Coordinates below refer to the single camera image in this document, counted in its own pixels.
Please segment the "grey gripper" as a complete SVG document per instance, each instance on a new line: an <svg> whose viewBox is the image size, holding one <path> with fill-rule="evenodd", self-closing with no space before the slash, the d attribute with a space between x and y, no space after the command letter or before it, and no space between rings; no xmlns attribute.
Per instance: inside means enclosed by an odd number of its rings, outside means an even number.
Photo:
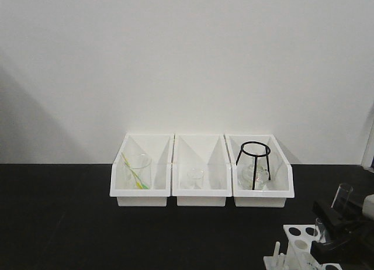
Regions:
<svg viewBox="0 0 374 270"><path fill-rule="evenodd" d="M368 195L363 205L348 200L342 212L315 200L312 211L331 234L349 233L362 226L365 217L374 219L374 194ZM310 252L316 260L373 260L373 244L353 234L326 243L313 241Z"/></svg>

